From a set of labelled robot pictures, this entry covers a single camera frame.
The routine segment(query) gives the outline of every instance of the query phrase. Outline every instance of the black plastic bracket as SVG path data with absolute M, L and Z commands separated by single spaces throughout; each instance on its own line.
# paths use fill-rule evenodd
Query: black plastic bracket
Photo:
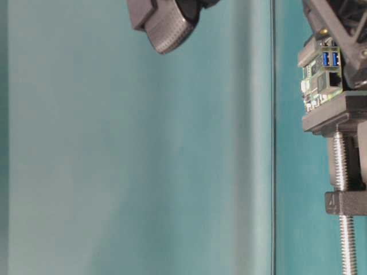
M 330 215 L 366 216 L 367 191 L 327 192 L 325 208 Z

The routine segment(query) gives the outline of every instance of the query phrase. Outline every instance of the circuit board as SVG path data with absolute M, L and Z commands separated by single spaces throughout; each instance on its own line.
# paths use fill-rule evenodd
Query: circuit board
M 311 112 L 343 92 L 340 48 L 331 40 L 305 47 L 308 61 L 302 64 L 301 91 L 306 112 Z

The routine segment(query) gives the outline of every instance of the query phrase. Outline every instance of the usb port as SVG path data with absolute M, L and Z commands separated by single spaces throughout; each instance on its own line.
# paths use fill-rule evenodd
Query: usb port
M 333 65 L 339 66 L 339 55 L 338 53 L 333 53 Z
M 330 65 L 329 53 L 323 53 L 323 65 L 324 66 L 329 66 Z

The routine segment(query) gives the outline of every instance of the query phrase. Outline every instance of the threaded rod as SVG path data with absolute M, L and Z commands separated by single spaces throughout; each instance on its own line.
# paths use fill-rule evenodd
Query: threaded rod
M 337 131 L 334 135 L 335 191 L 348 191 L 348 160 L 346 139 Z M 352 216 L 339 216 L 343 275 L 357 275 L 356 242 Z

